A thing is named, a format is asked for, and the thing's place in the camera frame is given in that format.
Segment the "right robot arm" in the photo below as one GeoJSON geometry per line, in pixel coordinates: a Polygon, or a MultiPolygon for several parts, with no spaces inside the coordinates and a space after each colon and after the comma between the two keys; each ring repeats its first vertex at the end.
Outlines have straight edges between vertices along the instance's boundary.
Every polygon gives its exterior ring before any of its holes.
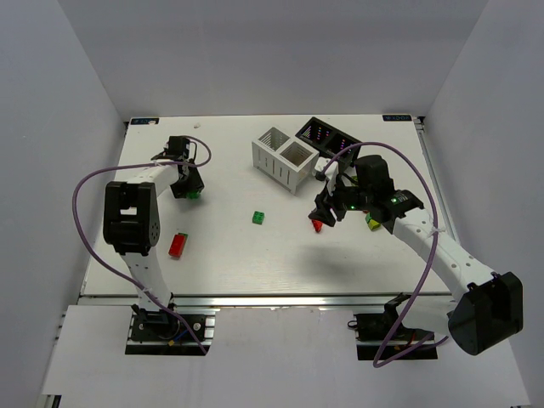
{"type": "Polygon", "coordinates": [[[316,162],[314,175],[325,186],[309,219],[332,227],[349,211],[366,213],[426,261],[426,272],[434,272],[452,296],[450,301],[415,293],[395,297],[384,307],[388,332],[443,334],[467,354],[478,355],[522,331],[523,285],[514,273],[495,272],[439,229],[436,216],[416,195],[395,188],[380,155],[361,157],[355,170],[357,179],[345,184],[336,162],[316,162]]]}

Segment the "green square lego brick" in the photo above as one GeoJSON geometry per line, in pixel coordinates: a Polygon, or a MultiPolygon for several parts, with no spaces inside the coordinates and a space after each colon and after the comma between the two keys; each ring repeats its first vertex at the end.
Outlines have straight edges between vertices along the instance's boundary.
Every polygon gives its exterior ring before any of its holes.
{"type": "Polygon", "coordinates": [[[252,223],[257,225],[262,225],[264,222],[265,213],[260,211],[255,211],[252,215],[252,223]]]}

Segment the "red curved lego brick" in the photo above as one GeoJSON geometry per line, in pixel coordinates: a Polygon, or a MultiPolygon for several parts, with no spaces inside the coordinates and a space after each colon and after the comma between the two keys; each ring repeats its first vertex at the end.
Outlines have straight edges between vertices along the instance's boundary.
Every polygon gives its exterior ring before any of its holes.
{"type": "Polygon", "coordinates": [[[321,230],[322,230],[323,223],[321,221],[313,220],[313,219],[311,220],[311,223],[312,223],[312,225],[314,227],[314,231],[316,233],[320,233],[321,230]]]}

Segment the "green long lego piece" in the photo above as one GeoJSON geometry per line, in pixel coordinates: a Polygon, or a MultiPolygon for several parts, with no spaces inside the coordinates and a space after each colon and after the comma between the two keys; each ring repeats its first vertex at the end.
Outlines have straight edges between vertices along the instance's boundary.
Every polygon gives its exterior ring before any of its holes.
{"type": "Polygon", "coordinates": [[[197,200],[201,196],[201,193],[198,191],[193,191],[187,194],[186,198],[189,200],[197,200]]]}

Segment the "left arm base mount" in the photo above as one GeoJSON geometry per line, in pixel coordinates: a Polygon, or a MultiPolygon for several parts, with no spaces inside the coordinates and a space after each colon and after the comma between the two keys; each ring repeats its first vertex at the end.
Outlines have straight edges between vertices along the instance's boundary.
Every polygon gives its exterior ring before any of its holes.
{"type": "Polygon", "coordinates": [[[215,313],[203,309],[176,310],[187,326],[163,310],[148,312],[137,304],[127,330],[125,355],[204,356],[210,349],[215,328],[215,313]]]}

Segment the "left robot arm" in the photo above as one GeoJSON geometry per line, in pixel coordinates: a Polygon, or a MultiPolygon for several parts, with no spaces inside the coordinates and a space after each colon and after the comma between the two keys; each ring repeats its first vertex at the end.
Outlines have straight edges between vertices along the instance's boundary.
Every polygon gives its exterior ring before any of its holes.
{"type": "Polygon", "coordinates": [[[175,199],[200,196],[204,183],[196,167],[196,152],[195,139],[171,136],[163,151],[152,158],[152,166],[105,187],[104,239],[137,282],[138,309],[146,313],[160,314],[172,299],[156,255],[161,235],[158,198],[165,192],[175,199]]]}

